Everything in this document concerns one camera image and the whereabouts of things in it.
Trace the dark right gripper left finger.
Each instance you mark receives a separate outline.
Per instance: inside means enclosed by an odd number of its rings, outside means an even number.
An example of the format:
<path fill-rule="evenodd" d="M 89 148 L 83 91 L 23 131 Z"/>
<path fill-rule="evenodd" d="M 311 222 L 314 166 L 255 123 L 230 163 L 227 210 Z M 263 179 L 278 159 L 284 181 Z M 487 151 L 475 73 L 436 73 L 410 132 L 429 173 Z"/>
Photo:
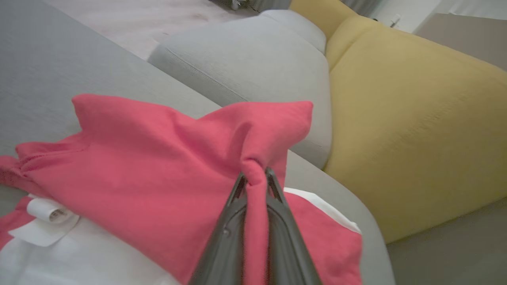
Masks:
<path fill-rule="evenodd" d="M 190 285 L 240 285 L 248 199 L 240 173 L 189 281 Z"/>

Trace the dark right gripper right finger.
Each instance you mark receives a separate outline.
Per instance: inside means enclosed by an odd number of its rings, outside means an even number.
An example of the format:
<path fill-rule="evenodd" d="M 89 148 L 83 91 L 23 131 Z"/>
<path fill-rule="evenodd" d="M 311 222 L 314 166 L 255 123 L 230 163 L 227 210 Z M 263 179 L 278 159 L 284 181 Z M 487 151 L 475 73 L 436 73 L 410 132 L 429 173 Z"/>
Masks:
<path fill-rule="evenodd" d="M 284 190 L 272 168 L 266 168 L 269 219 L 268 284 L 321 285 Z"/>

